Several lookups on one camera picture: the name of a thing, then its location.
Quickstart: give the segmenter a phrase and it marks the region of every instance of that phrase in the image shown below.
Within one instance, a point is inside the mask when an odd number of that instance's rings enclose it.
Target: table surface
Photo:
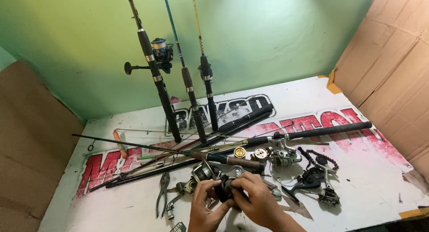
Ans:
[[[246,91],[217,95],[218,116],[247,98],[255,95],[244,105],[220,119],[222,125],[237,117],[258,109],[265,103],[272,103],[274,115],[240,132],[238,136],[250,137],[291,124],[282,132],[296,132],[332,125],[367,121],[367,119],[342,94],[332,94],[326,89],[327,78],[312,77],[308,79],[266,86]],[[203,121],[209,122],[207,99],[197,100],[204,112]],[[193,120],[189,120],[190,102],[174,104],[178,114],[181,132],[195,132]],[[113,139],[114,129],[144,129],[165,131],[166,120],[162,107],[137,110],[88,121],[83,135]],[[206,127],[206,133],[212,132]],[[141,131],[119,131],[122,141],[172,147],[175,142],[170,134]],[[239,138],[228,138],[237,141]],[[398,213],[415,210],[418,206],[429,205],[429,196],[413,184],[405,181],[402,174],[413,170],[408,161],[384,139],[373,126],[371,129],[354,131],[330,136],[313,138],[314,141],[329,142],[329,146],[301,145],[304,149],[313,149],[335,159],[339,165],[338,179],[330,176],[330,182],[340,196],[341,205],[331,207],[316,199],[316,195],[298,192],[297,198],[308,210],[312,219],[300,213],[287,211],[304,229],[309,232],[332,231],[342,232],[360,229],[401,219]],[[184,140],[181,145],[191,142]],[[173,224],[183,221],[189,223],[190,201],[192,196],[186,194],[174,205],[173,223],[166,217],[155,219],[155,203],[160,190],[161,175],[139,180],[111,189],[101,188],[89,192],[89,188],[104,180],[109,180],[119,172],[128,171],[140,165],[137,157],[142,154],[158,154],[149,151],[126,147],[127,159],[120,158],[116,144],[96,141],[92,156],[87,147],[92,140],[80,138],[69,164],[62,176],[46,214],[40,224],[39,232],[85,232],[85,231],[169,231]],[[305,158],[291,167],[277,170],[266,165],[263,178],[280,187],[272,176],[289,182],[295,175],[302,174],[307,166]],[[194,165],[170,172],[168,189],[174,188],[177,182],[190,179]],[[223,171],[229,169],[219,165]],[[177,194],[168,193],[168,201]],[[285,210],[296,205],[284,198],[279,202]],[[244,213],[230,210],[219,225],[218,231],[268,231],[254,224]]]

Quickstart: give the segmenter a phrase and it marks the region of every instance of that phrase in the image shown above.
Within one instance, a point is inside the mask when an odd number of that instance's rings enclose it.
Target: reel knob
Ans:
[[[127,75],[131,74],[132,68],[130,62],[126,62],[124,65],[124,70]]]

